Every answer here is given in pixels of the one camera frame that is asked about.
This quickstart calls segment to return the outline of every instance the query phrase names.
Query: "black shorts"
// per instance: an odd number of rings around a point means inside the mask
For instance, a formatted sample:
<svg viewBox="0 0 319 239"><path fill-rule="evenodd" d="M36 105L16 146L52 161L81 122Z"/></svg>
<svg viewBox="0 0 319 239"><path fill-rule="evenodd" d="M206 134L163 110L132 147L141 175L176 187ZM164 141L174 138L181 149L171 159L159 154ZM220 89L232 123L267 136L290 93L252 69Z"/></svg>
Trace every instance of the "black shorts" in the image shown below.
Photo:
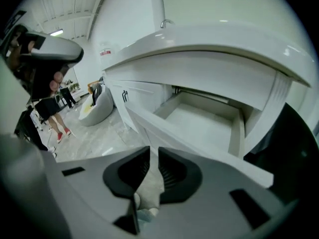
<svg viewBox="0 0 319 239"><path fill-rule="evenodd" d="M54 98L43 99L35 105L36 110L44 120L58 112L58 104Z"/></svg>

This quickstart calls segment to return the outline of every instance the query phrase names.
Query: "cabinet door handle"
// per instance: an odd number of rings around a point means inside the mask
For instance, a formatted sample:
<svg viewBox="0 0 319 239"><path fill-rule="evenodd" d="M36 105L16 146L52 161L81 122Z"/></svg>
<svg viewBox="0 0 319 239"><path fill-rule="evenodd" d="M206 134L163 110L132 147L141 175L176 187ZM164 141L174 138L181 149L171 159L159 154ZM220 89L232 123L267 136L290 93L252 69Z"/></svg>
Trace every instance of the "cabinet door handle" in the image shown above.
<svg viewBox="0 0 319 239"><path fill-rule="evenodd" d="M125 94L124 94L125 102L127 102L126 95L128 95L128 92L127 92L127 91L125 91Z"/></svg>
<svg viewBox="0 0 319 239"><path fill-rule="evenodd" d="M124 94L125 94L125 90L123 90L123 93L122 93L122 98L123 98L123 101L125 103Z"/></svg>

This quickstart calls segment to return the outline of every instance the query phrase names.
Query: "cabinet door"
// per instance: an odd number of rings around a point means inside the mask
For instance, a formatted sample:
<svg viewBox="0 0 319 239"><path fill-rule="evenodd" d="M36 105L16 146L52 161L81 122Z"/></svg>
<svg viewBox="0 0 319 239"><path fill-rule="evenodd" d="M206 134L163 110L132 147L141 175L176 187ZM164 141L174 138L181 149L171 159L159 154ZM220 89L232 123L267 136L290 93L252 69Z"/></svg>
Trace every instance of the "cabinet door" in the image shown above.
<svg viewBox="0 0 319 239"><path fill-rule="evenodd" d="M114 102L116 104L116 107L119 111L119 114L122 118L123 123L131 127L133 130L137 132L137 129L135 128L130 115L128 114L126 107L125 107L125 99L124 99L124 85L123 81L110 81L111 82L111 92L114 99Z"/></svg>
<svg viewBox="0 0 319 239"><path fill-rule="evenodd" d="M124 81L127 99L153 113L171 97L171 86L147 82Z"/></svg>

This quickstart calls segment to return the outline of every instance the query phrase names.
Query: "open drawer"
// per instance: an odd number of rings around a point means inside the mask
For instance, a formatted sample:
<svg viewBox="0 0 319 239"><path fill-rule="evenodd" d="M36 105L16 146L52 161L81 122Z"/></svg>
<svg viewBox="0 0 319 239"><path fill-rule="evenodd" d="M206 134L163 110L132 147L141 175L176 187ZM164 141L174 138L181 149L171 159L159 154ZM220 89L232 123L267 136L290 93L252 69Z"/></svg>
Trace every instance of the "open drawer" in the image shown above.
<svg viewBox="0 0 319 239"><path fill-rule="evenodd" d="M180 92L151 113L127 102L127 111L145 144L180 149L229 164L264 187L273 175L242 158L244 123L241 111L206 97Z"/></svg>

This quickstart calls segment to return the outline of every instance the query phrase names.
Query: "white countertop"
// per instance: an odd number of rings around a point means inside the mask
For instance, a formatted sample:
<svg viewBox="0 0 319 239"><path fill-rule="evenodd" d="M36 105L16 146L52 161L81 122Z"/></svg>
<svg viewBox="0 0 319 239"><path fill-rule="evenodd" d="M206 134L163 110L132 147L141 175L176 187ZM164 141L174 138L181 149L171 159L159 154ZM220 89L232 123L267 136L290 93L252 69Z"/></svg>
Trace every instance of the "white countertop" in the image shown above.
<svg viewBox="0 0 319 239"><path fill-rule="evenodd" d="M307 86L317 78L315 59L283 36L249 24L219 22L170 27L128 45L106 62L105 70L132 60L177 51L218 51L247 57Z"/></svg>

